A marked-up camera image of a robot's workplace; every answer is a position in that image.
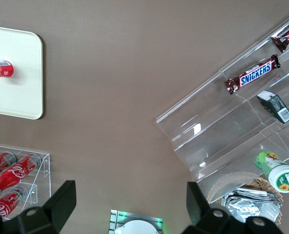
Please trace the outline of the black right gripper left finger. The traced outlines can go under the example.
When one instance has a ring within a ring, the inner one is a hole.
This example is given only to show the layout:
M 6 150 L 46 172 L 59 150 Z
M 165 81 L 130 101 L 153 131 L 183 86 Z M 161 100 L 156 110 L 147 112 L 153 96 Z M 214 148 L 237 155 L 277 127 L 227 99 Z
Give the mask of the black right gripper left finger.
M 76 182 L 67 180 L 42 205 L 3 223 L 4 234 L 58 234 L 77 204 Z

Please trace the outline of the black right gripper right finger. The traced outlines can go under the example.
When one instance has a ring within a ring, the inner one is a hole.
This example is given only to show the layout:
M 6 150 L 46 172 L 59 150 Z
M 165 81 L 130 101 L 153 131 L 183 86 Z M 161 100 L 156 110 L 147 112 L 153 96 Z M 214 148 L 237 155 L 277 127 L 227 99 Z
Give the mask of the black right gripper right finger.
M 246 234 L 246 225 L 231 217 L 223 207 L 210 207 L 196 182 L 186 187 L 186 208 L 191 225 L 184 234 Z

